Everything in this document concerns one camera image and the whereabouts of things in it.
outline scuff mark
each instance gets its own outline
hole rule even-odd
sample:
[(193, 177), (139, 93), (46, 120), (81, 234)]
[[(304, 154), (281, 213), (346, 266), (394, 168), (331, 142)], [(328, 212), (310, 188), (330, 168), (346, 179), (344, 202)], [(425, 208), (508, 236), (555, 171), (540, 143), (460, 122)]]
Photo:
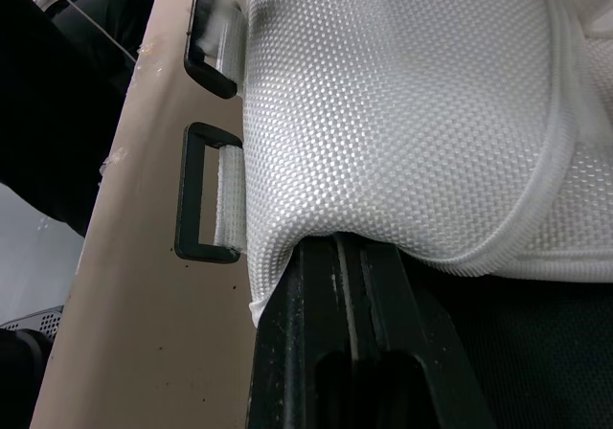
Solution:
[(100, 175), (104, 175), (104, 171), (110, 165), (122, 162), (125, 159), (126, 156), (127, 156), (127, 150), (125, 150), (123, 147), (119, 147), (118, 149), (113, 151), (111, 154), (109, 154), (106, 157), (106, 159), (104, 160), (104, 162), (100, 166)]

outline white cable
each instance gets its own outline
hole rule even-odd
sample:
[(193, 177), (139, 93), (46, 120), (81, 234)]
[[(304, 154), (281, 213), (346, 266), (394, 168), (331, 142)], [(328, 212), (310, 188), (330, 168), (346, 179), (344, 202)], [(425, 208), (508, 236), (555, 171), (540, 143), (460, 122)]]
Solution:
[(129, 52), (128, 52), (128, 51), (127, 51), (125, 48), (124, 48), (124, 46), (122, 46), (122, 45), (121, 45), (121, 44), (119, 44), (117, 41), (115, 41), (115, 38), (113, 38), (113, 37), (112, 37), (110, 34), (108, 34), (108, 33), (106, 32), (106, 30), (105, 30), (105, 29), (103, 29), (103, 28), (102, 28), (100, 25), (98, 25), (94, 19), (92, 19), (92, 18), (91, 18), (89, 15), (87, 15), (85, 12), (83, 12), (83, 11), (82, 11), (82, 10), (81, 10), (81, 9), (80, 9), (80, 8), (79, 8), (77, 5), (75, 5), (75, 3), (73, 3), (71, 0), (66, 0), (66, 1), (68, 2), (68, 4), (69, 4), (70, 6), (72, 6), (73, 8), (75, 8), (75, 10), (77, 10), (78, 12), (80, 12), (80, 13), (81, 13), (81, 15), (82, 15), (83, 17), (85, 17), (85, 18), (86, 18), (86, 19), (87, 19), (89, 22), (91, 22), (91, 23), (94, 25), (94, 27), (96, 27), (98, 30), (100, 30), (104, 36), (106, 36), (108, 39), (110, 39), (110, 40), (113, 42), (113, 44), (114, 44), (115, 46), (117, 46), (117, 47), (118, 47), (118, 48), (119, 48), (119, 49), (122, 51), (122, 53), (124, 53), (124, 55), (125, 55), (127, 58), (129, 58), (129, 59), (130, 59), (132, 62), (136, 63), (136, 58), (134, 58), (134, 57), (132, 56), (132, 54), (131, 54), (131, 53), (129, 53)]

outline black plastic frame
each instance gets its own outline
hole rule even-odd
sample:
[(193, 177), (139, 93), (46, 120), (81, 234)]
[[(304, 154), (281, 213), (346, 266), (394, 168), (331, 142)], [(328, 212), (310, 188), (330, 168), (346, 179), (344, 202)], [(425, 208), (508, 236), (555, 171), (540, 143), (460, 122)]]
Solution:
[(207, 91), (222, 99), (231, 99), (237, 94), (237, 84), (206, 63), (204, 51), (197, 45), (197, 40), (207, 31), (215, 4), (216, 0), (192, 1), (183, 65), (188, 75)]
[(258, 326), (248, 429), (494, 429), (448, 313), (395, 245), (308, 237)]
[(193, 123), (185, 129), (174, 236), (174, 252), (183, 260), (234, 263), (240, 258), (236, 250), (199, 243), (205, 149), (228, 145), (242, 147), (242, 141), (204, 123)]

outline beige panel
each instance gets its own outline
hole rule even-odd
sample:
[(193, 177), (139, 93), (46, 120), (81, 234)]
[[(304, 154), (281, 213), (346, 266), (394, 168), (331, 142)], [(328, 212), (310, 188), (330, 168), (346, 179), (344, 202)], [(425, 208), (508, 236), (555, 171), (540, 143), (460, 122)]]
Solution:
[(244, 426), (255, 338), (245, 261), (172, 251), (185, 126), (241, 128), (240, 102), (183, 69), (190, 4), (155, 1), (34, 429)]

